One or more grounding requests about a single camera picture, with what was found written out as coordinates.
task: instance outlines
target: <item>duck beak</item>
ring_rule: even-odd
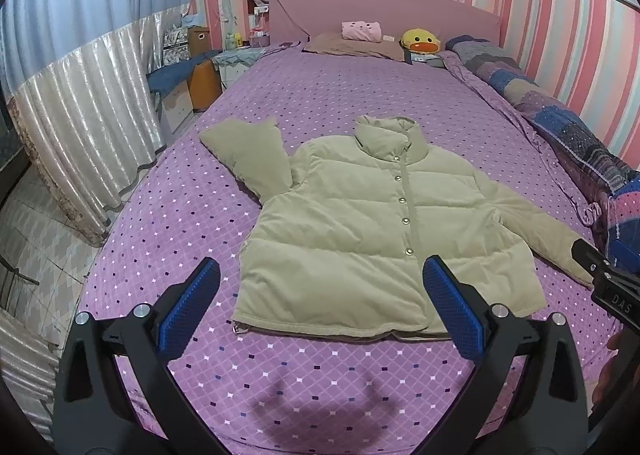
[[[433,42],[416,42],[409,46],[409,50],[418,52],[436,52],[438,50],[438,46]]]

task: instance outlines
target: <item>pink striped wall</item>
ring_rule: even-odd
[[[633,167],[640,165],[640,13],[617,0],[458,0],[502,18],[500,44]]]

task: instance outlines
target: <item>storage box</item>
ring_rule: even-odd
[[[197,56],[211,50],[211,40],[209,39],[209,29],[207,28],[189,28],[188,41],[191,56]]]
[[[170,29],[164,34],[162,65],[172,65],[191,58],[187,28]]]
[[[187,85],[194,112],[204,112],[222,94],[220,74],[211,60],[205,60],[193,70]]]

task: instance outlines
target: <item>tiled floor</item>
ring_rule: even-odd
[[[40,283],[34,286],[15,278],[8,311],[29,330],[62,347],[98,249],[68,225],[33,166],[0,210],[0,252]]]

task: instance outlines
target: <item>person's hand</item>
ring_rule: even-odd
[[[607,349],[609,350],[618,350],[620,348],[620,340],[622,339],[622,332],[615,334],[614,336],[609,338],[607,342]],[[597,405],[602,398],[606,395],[609,390],[609,384],[611,382],[611,376],[613,375],[613,364],[616,362],[616,358],[618,355],[613,356],[607,363],[603,366],[602,371],[600,372],[600,377],[598,378],[598,384],[593,390],[593,396],[591,398],[592,403]],[[636,372],[636,377],[634,378],[634,385],[637,385],[638,381],[640,381],[640,367],[638,367],[638,371]]]

